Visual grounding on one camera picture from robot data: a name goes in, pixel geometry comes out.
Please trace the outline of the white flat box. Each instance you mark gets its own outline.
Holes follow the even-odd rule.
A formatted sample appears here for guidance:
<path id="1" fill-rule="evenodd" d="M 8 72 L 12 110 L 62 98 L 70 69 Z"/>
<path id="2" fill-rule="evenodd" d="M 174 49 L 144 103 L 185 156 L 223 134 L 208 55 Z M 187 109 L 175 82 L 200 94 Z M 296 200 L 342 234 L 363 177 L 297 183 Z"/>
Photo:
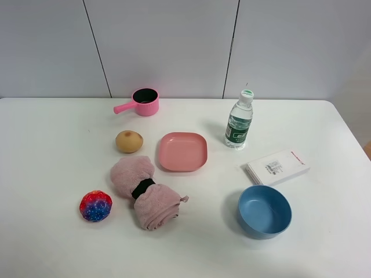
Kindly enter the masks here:
<path id="1" fill-rule="evenodd" d="M 308 172 L 310 166 L 298 152 L 286 149 L 253 160 L 245 169 L 256 185 L 274 186 Z"/>

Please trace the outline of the black band on towel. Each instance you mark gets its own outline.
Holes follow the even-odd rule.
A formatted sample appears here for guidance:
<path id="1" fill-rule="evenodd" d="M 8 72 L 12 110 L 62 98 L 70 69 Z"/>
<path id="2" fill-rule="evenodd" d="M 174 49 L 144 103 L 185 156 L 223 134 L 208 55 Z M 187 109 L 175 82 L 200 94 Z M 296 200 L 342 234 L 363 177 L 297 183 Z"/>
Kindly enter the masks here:
<path id="1" fill-rule="evenodd" d="M 140 181 L 138 186 L 135 187 L 135 189 L 132 192 L 132 198 L 136 200 L 140 195 L 146 192 L 148 187 L 150 187 L 153 184 L 155 184 L 155 182 L 152 178 L 147 178 L 147 179 Z"/>

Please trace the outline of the blue bowl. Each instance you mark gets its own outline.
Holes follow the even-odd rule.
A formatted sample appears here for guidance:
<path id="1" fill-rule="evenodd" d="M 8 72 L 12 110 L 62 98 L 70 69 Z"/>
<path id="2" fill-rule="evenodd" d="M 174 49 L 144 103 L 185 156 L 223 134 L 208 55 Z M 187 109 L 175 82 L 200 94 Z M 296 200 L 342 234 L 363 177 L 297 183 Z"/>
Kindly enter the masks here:
<path id="1" fill-rule="evenodd" d="M 289 227 L 292 209 L 289 202 L 276 189 L 254 185 L 245 189 L 238 200 L 237 221 L 253 239 L 276 237 Z"/>

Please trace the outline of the red blue bumpy ball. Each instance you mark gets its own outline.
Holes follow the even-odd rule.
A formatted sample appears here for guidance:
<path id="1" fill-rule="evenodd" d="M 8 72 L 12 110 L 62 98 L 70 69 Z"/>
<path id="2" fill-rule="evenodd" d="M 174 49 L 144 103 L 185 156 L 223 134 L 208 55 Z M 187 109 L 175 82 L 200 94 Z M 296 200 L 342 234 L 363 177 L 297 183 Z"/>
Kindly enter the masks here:
<path id="1" fill-rule="evenodd" d="M 112 207 L 112 198 L 103 191 L 88 192 L 81 200 L 79 212 L 89 222 L 100 222 L 107 218 Z"/>

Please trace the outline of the pink toy saucepan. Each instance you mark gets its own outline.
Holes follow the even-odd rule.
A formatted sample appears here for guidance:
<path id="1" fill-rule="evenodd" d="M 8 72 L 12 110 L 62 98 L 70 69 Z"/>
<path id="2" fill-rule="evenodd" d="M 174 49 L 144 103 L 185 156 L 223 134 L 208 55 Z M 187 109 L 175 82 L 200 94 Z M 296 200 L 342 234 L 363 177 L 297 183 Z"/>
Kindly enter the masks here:
<path id="1" fill-rule="evenodd" d="M 140 116 L 152 116 L 159 110 L 159 94 L 151 88 L 142 88 L 132 94 L 129 103 L 122 104 L 113 108 L 115 114 L 134 109 Z"/>

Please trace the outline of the rolled pink towel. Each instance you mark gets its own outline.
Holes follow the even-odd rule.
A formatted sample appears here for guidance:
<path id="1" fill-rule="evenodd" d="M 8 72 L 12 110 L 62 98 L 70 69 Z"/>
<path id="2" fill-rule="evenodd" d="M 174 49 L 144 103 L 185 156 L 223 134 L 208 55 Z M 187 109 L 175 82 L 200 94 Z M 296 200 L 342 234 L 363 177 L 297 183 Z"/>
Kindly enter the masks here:
<path id="1" fill-rule="evenodd" d="M 147 156 L 121 158 L 110 171 L 110 179 L 115 191 L 131 200 L 140 226 L 153 231 L 179 215 L 179 205 L 189 200 L 164 184 L 153 184 L 136 200 L 132 192 L 140 181 L 152 178 L 155 167 Z"/>

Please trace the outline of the clear water bottle green label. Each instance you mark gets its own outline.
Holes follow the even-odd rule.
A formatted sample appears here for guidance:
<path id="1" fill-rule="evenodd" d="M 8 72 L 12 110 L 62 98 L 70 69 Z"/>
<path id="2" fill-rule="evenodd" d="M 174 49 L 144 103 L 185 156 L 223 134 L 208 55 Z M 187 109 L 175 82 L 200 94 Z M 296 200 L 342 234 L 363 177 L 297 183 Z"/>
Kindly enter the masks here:
<path id="1" fill-rule="evenodd" d="M 230 111 L 225 131 L 225 144 L 229 148 L 240 150 L 245 147 L 253 119 L 253 99 L 254 93 L 251 90 L 241 91 L 238 101 Z"/>

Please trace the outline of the pink square plate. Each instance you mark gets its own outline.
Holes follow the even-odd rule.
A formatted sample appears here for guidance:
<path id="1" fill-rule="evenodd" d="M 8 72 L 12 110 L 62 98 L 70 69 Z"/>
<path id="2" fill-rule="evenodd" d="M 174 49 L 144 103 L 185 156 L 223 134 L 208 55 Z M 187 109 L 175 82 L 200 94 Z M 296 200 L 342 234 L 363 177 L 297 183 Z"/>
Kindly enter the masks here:
<path id="1" fill-rule="evenodd" d="M 172 132 L 159 142 L 158 162 L 172 172 L 193 172 L 205 165 L 208 145 L 198 133 Z"/>

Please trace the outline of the tan round bun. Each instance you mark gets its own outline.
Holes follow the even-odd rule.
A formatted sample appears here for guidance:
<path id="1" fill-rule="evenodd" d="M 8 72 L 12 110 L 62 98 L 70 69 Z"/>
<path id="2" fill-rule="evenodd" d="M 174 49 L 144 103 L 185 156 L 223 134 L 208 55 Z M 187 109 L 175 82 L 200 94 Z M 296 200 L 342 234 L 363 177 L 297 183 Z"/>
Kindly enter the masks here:
<path id="1" fill-rule="evenodd" d="M 122 131 L 115 138 L 117 149 L 123 153 L 137 152 L 143 146 L 143 142 L 143 137 L 131 130 Z"/>

